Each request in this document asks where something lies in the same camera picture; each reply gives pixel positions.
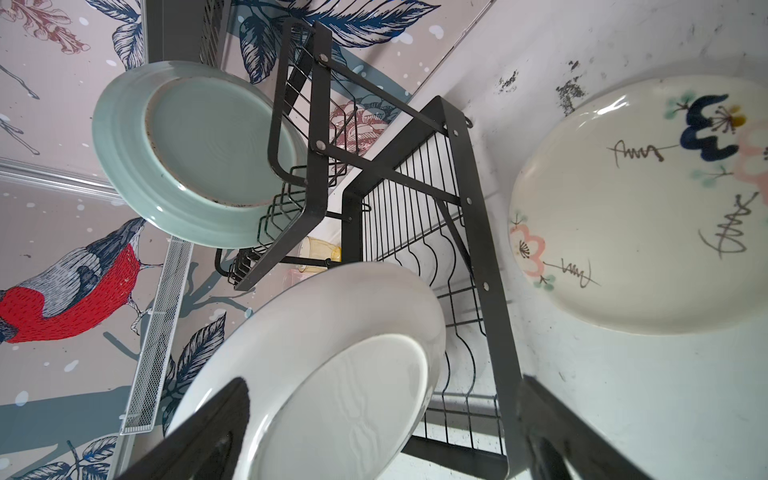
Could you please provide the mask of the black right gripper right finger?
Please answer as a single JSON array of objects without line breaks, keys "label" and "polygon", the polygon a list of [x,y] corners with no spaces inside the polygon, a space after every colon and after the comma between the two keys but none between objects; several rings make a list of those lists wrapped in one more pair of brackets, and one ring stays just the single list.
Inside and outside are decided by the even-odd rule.
[{"label": "black right gripper right finger", "polygon": [[621,454],[532,376],[522,378],[518,420],[534,479],[643,479]]}]

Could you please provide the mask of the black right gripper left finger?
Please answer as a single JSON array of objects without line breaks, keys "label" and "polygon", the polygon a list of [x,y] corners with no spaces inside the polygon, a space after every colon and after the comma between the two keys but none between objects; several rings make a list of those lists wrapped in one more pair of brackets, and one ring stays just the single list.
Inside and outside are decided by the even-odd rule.
[{"label": "black right gripper left finger", "polygon": [[241,378],[230,381],[122,479],[232,479],[249,421],[249,396]]}]

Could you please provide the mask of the white watermelon plate blue rim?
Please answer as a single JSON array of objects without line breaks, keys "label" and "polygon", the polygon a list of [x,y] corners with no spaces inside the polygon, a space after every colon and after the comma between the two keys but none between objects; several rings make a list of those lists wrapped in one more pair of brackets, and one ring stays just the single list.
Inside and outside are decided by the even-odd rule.
[{"label": "white watermelon plate blue rim", "polygon": [[238,479],[375,479],[401,452],[440,377],[443,310],[408,269],[357,262],[285,290],[196,375],[178,429],[228,382],[248,389]]}]

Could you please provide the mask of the cream white plate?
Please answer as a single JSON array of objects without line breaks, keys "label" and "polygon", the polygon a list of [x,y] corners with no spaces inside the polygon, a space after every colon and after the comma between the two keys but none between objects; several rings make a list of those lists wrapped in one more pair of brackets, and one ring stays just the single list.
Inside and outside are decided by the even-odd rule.
[{"label": "cream white plate", "polygon": [[767,89],[689,75],[583,105],[518,175],[509,244],[524,278],[587,323],[643,335],[767,311]]}]

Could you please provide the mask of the mint green plate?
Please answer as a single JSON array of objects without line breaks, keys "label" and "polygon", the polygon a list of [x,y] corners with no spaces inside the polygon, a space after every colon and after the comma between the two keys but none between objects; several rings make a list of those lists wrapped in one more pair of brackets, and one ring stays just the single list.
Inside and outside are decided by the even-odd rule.
[{"label": "mint green plate", "polygon": [[93,148],[124,201],[160,230],[213,248],[256,245],[283,187],[268,160],[272,101],[187,61],[124,72],[101,93]]}]

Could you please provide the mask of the black wire dish rack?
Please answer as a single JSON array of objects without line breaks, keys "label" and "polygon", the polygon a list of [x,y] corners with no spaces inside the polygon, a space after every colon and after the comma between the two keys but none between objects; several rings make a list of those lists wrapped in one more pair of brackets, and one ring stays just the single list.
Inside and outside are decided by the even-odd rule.
[{"label": "black wire dish rack", "polygon": [[329,28],[288,19],[276,67],[272,132],[308,141],[257,233],[224,269],[239,291],[278,264],[310,265],[299,243],[340,224],[341,262],[390,262],[428,283],[443,308],[442,377],[405,452],[485,479],[527,467],[515,415],[521,381],[507,301],[470,139],[448,100],[415,109],[343,63]]}]

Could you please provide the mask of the yellow plastic cup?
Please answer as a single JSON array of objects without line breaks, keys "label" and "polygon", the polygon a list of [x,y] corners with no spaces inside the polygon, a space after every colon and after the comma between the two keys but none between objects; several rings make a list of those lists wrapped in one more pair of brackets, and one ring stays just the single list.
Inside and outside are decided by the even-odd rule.
[{"label": "yellow plastic cup", "polygon": [[341,248],[327,241],[314,237],[306,237],[302,240],[299,247],[299,256],[322,262],[320,266],[299,265],[298,270],[302,273],[320,273],[328,269],[326,262],[341,261]]}]

